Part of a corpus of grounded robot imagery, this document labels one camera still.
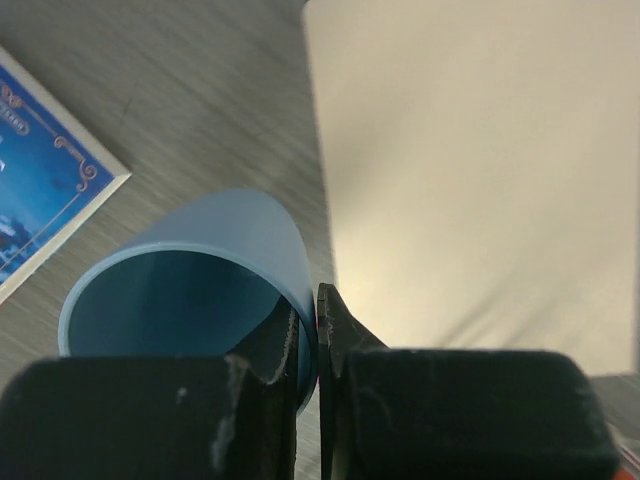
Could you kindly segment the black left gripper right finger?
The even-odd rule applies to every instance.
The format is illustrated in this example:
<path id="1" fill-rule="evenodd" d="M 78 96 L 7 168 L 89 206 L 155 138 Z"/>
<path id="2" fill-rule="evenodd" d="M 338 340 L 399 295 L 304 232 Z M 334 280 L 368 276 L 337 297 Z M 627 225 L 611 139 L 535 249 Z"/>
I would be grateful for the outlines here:
<path id="1" fill-rule="evenodd" d="M 612 479 L 589 379 L 539 350 L 398 349 L 318 290 L 325 479 Z"/>

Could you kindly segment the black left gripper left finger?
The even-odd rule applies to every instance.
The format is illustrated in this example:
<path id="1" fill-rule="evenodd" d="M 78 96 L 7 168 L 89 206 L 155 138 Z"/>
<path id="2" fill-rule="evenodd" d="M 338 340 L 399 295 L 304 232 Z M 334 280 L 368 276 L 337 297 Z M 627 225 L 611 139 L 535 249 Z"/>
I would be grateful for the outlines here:
<path id="1" fill-rule="evenodd" d="M 298 317 L 223 356 L 35 362 L 1 396 L 5 479 L 290 479 Z"/>

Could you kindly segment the blue plastic cup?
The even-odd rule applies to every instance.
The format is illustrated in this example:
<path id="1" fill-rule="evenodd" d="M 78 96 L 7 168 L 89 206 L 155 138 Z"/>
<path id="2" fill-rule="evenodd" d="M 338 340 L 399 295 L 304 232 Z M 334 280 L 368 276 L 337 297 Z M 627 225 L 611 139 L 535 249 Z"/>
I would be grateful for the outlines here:
<path id="1" fill-rule="evenodd" d="M 58 324 L 63 356 L 223 355 L 279 300 L 299 321 L 298 404 L 317 377 L 317 327 L 301 233 L 283 205 L 251 189 L 199 198 L 88 269 Z"/>

